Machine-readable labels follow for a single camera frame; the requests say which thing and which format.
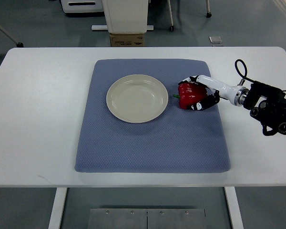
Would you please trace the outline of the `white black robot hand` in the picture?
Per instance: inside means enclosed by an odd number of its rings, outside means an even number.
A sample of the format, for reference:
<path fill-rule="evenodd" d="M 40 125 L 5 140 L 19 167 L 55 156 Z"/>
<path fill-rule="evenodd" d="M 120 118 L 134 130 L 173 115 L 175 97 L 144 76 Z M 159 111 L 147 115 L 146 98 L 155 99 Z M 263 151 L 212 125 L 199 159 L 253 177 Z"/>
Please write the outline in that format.
<path fill-rule="evenodd" d="M 242 106 L 249 90 L 241 85 L 229 86 L 221 81 L 206 75 L 190 76 L 181 82 L 195 83 L 204 86 L 207 90 L 207 97 L 191 106 L 188 110 L 203 111 L 219 103 L 220 99 L 228 100 L 232 105 Z"/>

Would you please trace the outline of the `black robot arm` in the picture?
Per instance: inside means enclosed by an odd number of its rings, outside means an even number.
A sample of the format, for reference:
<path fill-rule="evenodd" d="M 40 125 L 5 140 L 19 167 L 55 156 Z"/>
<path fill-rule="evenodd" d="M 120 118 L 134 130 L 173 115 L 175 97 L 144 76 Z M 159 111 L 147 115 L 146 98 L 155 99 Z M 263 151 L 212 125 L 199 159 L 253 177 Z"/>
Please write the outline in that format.
<path fill-rule="evenodd" d="M 235 61 L 235 69 L 242 77 L 240 86 L 246 80 L 251 82 L 250 89 L 236 94 L 236 104 L 249 110 L 250 116 L 260 122 L 263 135 L 286 135 L 286 90 L 247 78 L 247 67 L 241 59 Z"/>

